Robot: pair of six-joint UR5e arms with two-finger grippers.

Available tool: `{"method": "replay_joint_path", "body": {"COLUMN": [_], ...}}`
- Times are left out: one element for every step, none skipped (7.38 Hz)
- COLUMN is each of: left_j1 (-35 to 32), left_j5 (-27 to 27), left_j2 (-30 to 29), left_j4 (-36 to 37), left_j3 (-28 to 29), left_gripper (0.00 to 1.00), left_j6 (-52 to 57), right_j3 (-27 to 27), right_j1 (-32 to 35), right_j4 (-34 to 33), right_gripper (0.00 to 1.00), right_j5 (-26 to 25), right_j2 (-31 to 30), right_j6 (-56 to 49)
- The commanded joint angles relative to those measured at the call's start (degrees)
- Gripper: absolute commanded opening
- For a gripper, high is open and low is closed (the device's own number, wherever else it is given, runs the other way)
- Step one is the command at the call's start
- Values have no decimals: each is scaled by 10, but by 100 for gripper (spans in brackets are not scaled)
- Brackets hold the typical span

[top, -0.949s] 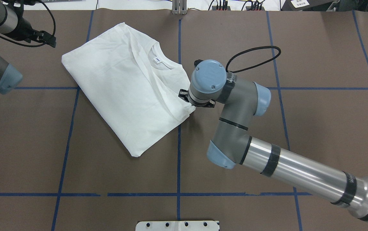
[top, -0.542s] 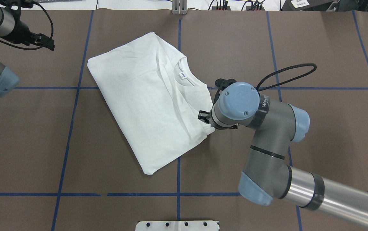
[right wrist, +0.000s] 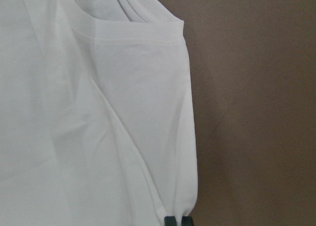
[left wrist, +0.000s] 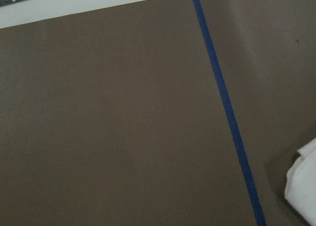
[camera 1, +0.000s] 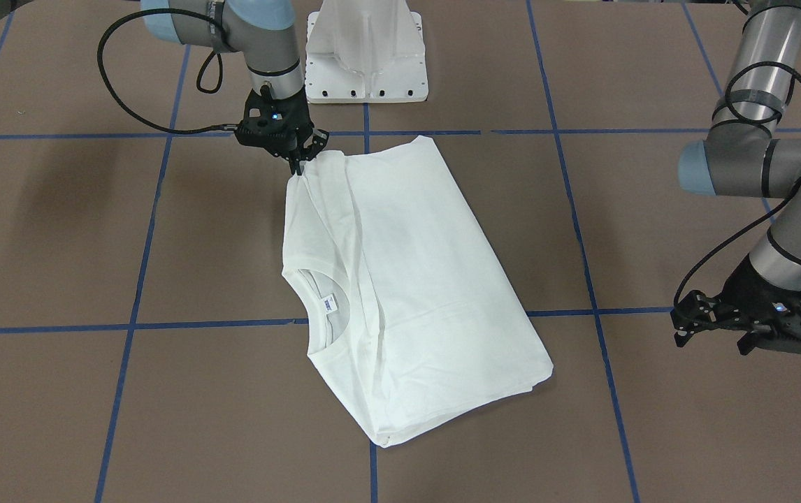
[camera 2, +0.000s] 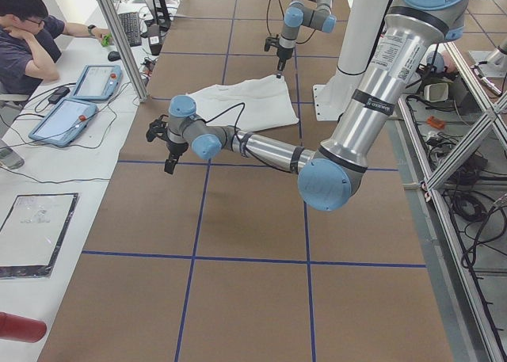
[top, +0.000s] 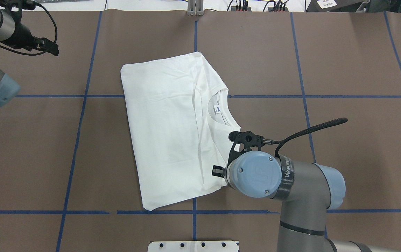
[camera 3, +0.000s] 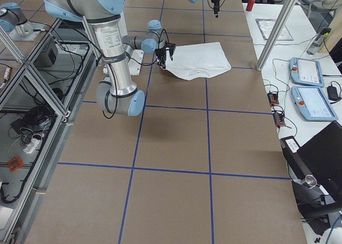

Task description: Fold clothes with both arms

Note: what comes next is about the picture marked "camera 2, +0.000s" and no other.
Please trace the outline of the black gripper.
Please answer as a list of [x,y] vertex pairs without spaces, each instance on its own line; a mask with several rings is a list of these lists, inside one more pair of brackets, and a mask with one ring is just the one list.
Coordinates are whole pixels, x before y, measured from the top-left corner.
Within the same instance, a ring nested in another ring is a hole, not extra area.
[[282,45],[278,45],[276,55],[279,58],[276,70],[283,70],[286,67],[287,60],[289,60],[293,55],[294,48],[286,48]]
[[166,146],[169,156],[165,161],[164,171],[173,174],[179,158],[187,151],[187,142],[184,139],[168,139]]

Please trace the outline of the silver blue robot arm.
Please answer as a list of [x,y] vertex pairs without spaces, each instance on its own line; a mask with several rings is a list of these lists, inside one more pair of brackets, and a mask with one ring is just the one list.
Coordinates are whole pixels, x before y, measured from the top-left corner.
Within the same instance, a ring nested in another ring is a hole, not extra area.
[[286,62],[292,57],[301,26],[330,33],[336,25],[337,18],[332,14],[334,0],[307,1],[314,2],[316,7],[311,9],[295,0],[285,11],[281,34],[275,40],[276,55],[279,59],[276,67],[278,78],[283,74]]
[[286,68],[276,49],[264,53],[264,20],[232,15],[236,54],[226,83],[170,98],[162,115],[163,162],[253,165],[291,173],[307,206],[333,211],[357,192],[368,154],[380,169],[395,167],[386,124],[407,89],[419,84],[428,54],[463,33],[469,0],[338,0],[264,3],[280,15],[279,37],[294,39]]

